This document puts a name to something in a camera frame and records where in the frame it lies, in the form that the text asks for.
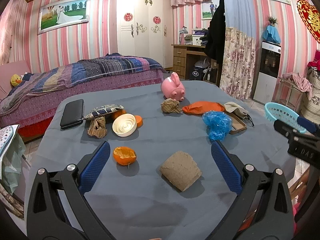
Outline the floral covered furniture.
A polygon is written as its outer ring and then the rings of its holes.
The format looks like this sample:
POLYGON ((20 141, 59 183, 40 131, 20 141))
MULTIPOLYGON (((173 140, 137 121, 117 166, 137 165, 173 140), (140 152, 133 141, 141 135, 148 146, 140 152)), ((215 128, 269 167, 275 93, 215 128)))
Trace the floral covered furniture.
POLYGON ((319 124, 320 122, 320 90, 319 71, 311 68, 307 72, 307 79, 312 84, 312 97, 303 96, 300 113, 308 120, 319 124))

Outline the blue plastic bag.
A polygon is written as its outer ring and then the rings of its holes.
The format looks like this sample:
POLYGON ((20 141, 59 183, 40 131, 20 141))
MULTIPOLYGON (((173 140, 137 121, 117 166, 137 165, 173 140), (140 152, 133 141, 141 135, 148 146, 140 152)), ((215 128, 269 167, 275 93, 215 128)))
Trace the blue plastic bag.
POLYGON ((208 111, 202 115, 202 120, 207 126, 207 134, 211 142, 223 141, 232 129, 232 120, 224 112, 208 111))

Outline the black hanging coat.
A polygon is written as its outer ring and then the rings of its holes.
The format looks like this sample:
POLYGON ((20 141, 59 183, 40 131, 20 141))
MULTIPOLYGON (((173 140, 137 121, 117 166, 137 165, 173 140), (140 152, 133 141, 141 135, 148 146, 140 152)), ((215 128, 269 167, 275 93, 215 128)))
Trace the black hanging coat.
POLYGON ((222 66, 226 38, 225 0, 219 0, 208 28, 205 54, 222 66))

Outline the brown phone case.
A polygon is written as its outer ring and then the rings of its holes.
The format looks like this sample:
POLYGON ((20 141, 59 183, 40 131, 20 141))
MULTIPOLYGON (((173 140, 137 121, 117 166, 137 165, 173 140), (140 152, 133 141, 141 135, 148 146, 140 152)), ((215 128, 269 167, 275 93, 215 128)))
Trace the brown phone case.
POLYGON ((229 134, 237 134, 247 129, 246 124, 235 114, 226 113, 232 120, 232 128, 229 134))

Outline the orange cloth pouch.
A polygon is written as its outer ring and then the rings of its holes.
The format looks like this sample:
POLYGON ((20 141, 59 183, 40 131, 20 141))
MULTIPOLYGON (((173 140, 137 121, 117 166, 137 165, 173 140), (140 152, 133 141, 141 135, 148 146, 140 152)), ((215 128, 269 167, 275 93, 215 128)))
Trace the orange cloth pouch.
POLYGON ((191 103, 188 106, 184 106, 182 111, 185 114, 202 115, 209 111, 224 112, 225 107, 217 102, 198 101, 191 103))

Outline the crumpled brown paper ball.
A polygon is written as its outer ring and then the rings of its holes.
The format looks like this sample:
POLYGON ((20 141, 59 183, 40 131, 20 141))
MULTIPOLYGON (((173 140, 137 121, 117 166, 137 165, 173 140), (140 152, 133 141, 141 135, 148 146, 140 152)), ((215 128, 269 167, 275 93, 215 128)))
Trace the crumpled brown paper ball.
POLYGON ((180 102, 176 99, 168 98, 161 103, 161 110, 163 113, 181 113, 180 102))

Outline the orange fruit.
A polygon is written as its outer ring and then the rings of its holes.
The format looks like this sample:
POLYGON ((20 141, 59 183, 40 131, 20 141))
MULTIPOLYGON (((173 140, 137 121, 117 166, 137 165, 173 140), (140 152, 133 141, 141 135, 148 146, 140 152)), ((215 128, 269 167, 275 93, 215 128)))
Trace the orange fruit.
POLYGON ((116 112, 111 114, 111 119, 112 120, 116 120, 117 117, 119 117, 119 116, 121 116, 123 114, 126 114, 125 109, 120 109, 120 110, 118 110, 118 111, 116 111, 116 112))

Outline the orange bottle cap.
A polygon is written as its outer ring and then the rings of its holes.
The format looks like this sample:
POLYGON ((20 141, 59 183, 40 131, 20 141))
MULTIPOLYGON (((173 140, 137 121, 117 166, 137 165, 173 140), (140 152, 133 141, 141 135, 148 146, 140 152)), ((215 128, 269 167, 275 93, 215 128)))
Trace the orange bottle cap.
POLYGON ((135 120, 137 123, 137 128, 139 128, 143 125, 143 119, 140 115, 135 115, 135 120))

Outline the red clothes pile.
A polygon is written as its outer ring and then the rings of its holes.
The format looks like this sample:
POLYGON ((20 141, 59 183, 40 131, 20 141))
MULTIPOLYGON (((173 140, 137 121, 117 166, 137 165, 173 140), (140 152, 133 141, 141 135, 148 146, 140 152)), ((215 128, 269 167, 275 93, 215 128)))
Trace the red clothes pile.
POLYGON ((320 71, 320 50, 316 50, 315 58, 307 64, 307 67, 320 71))

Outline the cream round lid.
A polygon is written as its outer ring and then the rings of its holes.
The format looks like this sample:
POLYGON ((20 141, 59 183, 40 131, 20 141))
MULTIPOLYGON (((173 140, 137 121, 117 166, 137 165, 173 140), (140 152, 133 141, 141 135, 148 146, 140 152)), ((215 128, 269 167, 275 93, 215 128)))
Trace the cream round lid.
POLYGON ((137 129, 135 116, 132 114, 120 115, 114 120, 112 130, 119 137, 128 137, 137 129))

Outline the crumpled brown paper piece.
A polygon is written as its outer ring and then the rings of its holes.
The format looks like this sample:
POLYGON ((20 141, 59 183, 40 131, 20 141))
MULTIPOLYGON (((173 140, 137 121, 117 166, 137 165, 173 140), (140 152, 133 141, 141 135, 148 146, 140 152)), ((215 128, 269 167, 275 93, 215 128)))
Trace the crumpled brown paper piece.
POLYGON ((101 139, 107 135, 106 120, 104 116, 91 120, 87 134, 101 139))

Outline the desk lamp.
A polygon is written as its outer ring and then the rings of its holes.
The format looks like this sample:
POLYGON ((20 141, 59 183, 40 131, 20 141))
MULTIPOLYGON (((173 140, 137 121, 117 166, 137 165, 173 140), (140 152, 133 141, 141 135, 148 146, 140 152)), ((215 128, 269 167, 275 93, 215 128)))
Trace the desk lamp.
POLYGON ((179 33, 179 44, 183 44, 184 36, 188 34, 187 27, 183 26, 178 33, 179 33))

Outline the bed with purple cover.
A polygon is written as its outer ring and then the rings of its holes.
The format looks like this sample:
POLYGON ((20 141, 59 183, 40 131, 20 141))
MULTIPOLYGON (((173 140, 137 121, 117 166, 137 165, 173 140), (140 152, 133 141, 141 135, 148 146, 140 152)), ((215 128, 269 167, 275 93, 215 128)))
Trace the bed with purple cover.
POLYGON ((1 116, 1 127, 18 124, 18 133, 25 138, 43 135, 49 126, 59 104, 74 95, 159 84, 164 80, 164 72, 159 69, 134 74, 103 77, 72 88, 28 96, 11 113, 1 116))

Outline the grey table cloth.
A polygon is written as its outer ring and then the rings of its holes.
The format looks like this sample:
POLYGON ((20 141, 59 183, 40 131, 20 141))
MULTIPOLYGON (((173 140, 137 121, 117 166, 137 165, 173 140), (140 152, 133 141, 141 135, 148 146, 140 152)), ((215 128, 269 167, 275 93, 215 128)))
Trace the grey table cloth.
MULTIPOLYGON (((293 178, 296 159, 287 153, 287 140, 277 133, 272 122, 259 111, 230 97, 220 88, 203 81, 183 81, 185 100, 224 104, 234 101, 249 111, 254 127, 238 134, 228 134, 222 142, 244 164, 259 171, 281 168, 287 180, 293 178)), ((92 190, 85 194, 90 206, 116 239, 205 239, 223 218, 236 194, 231 192, 217 168, 211 152, 207 126, 200 116, 168 114, 161 111, 164 95, 160 85, 104 90, 74 95, 63 100, 31 161, 26 183, 26 209, 32 184, 39 168, 63 170, 77 164, 83 155, 100 144, 89 137, 85 122, 66 130, 60 129, 65 105, 84 100, 84 114, 106 104, 120 104, 127 113, 140 115, 142 127, 129 137, 121 138, 107 126, 111 156, 92 190), (137 161, 129 168, 116 164, 112 151, 119 146, 132 148, 137 161), (202 176, 189 189, 178 192, 159 172, 163 162, 177 151, 192 156, 202 176)))

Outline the wooden desk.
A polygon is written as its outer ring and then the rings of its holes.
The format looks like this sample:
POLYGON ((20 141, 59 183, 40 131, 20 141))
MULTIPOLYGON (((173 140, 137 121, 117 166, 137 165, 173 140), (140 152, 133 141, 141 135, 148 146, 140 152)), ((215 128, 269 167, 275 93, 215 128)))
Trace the wooden desk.
POLYGON ((205 46, 173 44, 173 67, 179 77, 189 80, 191 68, 199 60, 208 59, 210 68, 207 70, 202 81, 219 84, 220 67, 216 60, 205 54, 205 46))

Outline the black box under desk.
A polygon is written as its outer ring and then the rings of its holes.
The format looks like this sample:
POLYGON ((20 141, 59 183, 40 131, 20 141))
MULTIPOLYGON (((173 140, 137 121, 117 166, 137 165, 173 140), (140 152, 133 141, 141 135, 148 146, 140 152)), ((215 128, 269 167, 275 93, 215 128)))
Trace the black box under desk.
POLYGON ((204 75, 210 68, 210 61, 208 59, 197 61, 191 68, 189 79, 190 80, 203 80, 204 75))

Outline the white water dispenser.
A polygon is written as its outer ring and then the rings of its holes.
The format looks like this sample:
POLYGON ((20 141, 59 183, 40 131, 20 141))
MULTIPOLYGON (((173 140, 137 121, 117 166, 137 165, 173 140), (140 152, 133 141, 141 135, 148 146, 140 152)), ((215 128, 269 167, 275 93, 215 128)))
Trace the white water dispenser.
POLYGON ((253 100, 261 104, 272 101, 279 74, 281 46, 263 41, 259 74, 253 100))

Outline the small framed photo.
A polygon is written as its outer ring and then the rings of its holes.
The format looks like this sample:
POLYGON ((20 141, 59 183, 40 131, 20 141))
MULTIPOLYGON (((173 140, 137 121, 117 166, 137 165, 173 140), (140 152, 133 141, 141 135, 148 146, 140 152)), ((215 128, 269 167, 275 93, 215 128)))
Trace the small framed photo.
POLYGON ((201 4, 202 20, 211 20, 218 6, 219 6, 219 0, 210 0, 210 1, 202 2, 201 4))

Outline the red heart wall ornament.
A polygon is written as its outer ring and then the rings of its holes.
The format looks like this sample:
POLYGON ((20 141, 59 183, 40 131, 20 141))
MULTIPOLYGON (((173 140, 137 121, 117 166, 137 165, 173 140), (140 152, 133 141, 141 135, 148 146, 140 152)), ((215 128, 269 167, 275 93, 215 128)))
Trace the red heart wall ornament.
POLYGON ((320 42, 320 20, 319 12, 314 5, 309 4, 305 0, 298 0, 297 9, 302 21, 315 40, 320 42))

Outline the floral curtain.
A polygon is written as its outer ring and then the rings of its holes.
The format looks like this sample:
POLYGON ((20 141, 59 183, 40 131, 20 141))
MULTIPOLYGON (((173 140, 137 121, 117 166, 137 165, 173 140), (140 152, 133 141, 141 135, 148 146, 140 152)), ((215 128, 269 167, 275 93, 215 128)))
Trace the floral curtain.
POLYGON ((227 28, 220 88, 244 100, 251 95, 256 58, 256 40, 236 28, 227 28))

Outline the pink cloth on rack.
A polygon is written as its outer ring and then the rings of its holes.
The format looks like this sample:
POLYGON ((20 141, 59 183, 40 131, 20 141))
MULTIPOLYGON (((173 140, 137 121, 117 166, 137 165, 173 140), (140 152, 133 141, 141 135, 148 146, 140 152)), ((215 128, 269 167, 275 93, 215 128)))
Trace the pink cloth on rack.
POLYGON ((312 99, 313 85, 306 77, 301 76, 299 73, 285 73, 283 78, 292 80, 301 92, 307 94, 309 101, 312 99))

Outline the beige cloth mask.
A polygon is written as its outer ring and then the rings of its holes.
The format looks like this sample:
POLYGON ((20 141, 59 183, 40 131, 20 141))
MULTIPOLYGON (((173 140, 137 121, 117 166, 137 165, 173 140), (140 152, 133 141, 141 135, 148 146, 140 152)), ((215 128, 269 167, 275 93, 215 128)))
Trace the beige cloth mask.
POLYGON ((229 114, 234 114, 242 120, 248 120, 254 126, 253 120, 249 112, 235 102, 227 102, 224 104, 225 111, 229 114))

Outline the pink piggy bank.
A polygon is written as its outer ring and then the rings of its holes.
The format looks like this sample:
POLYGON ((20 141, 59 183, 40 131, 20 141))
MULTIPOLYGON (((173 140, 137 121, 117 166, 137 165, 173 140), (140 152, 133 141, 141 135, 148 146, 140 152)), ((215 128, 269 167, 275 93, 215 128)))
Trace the pink piggy bank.
POLYGON ((161 83, 161 91, 166 99, 171 98, 181 102, 185 98, 185 87, 176 72, 172 72, 161 83))

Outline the metal side rack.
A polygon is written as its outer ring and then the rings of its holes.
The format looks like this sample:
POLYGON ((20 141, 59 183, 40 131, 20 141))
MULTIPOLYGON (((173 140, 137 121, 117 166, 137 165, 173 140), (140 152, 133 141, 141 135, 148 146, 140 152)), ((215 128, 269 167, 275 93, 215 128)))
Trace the metal side rack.
POLYGON ((299 112, 302 97, 303 92, 298 89, 294 82, 279 78, 274 102, 282 104, 295 112, 299 112))

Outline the blue cloth covered plant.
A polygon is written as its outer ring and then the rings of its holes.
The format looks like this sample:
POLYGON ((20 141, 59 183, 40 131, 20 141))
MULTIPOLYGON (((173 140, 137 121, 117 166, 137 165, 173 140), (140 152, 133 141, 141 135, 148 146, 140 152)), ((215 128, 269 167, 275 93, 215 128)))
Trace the blue cloth covered plant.
POLYGON ((263 32, 263 40, 267 42, 272 42, 275 44, 281 43, 281 38, 276 28, 278 20, 275 17, 268 16, 268 25, 263 32))

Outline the striped patchwork blanket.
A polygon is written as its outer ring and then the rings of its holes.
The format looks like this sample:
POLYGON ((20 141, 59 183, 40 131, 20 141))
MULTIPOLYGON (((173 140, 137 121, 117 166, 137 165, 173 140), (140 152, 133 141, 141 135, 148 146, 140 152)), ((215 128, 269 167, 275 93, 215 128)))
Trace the striped patchwork blanket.
POLYGON ((12 89, 1 101, 1 116, 14 111, 28 96, 72 88, 103 77, 153 69, 165 72, 163 66, 154 59, 113 53, 95 59, 80 60, 48 72, 34 73, 28 80, 23 80, 20 85, 12 89))

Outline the light blue plastic basket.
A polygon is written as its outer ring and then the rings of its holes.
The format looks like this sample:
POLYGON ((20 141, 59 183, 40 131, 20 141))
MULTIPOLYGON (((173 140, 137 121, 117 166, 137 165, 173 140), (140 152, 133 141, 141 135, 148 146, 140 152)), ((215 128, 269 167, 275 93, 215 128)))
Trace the light blue plastic basket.
POLYGON ((271 122, 281 120, 287 125, 295 128, 300 133, 306 133, 306 128, 300 126, 297 122, 299 115, 284 105, 276 102, 268 102, 264 105, 265 118, 271 122))

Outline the patterned paper wrapper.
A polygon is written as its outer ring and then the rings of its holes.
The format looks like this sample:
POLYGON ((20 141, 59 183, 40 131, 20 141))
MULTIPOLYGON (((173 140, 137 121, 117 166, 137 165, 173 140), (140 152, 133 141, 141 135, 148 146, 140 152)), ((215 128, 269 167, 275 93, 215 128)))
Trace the patterned paper wrapper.
POLYGON ((110 115, 112 113, 116 113, 120 110, 123 110, 124 107, 122 105, 109 104, 97 107, 91 110, 87 115, 85 115, 83 120, 93 120, 99 118, 101 116, 110 115))

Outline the yellow duck plush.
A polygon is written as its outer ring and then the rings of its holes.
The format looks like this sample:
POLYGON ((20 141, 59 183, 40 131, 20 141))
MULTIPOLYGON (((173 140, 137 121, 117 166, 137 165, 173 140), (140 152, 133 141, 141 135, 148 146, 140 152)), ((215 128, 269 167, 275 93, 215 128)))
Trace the yellow duck plush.
POLYGON ((22 77, 17 74, 14 74, 10 78, 10 84, 12 85, 12 87, 18 86, 22 81, 23 81, 22 77))

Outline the orange peel half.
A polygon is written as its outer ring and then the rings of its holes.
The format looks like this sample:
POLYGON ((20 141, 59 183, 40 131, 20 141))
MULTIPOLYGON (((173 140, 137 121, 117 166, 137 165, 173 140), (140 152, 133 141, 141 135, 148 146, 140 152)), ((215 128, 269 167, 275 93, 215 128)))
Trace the orange peel half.
POLYGON ((137 159, 135 151, 126 146, 116 147, 113 151, 113 157, 116 163, 121 166, 131 165, 137 159))

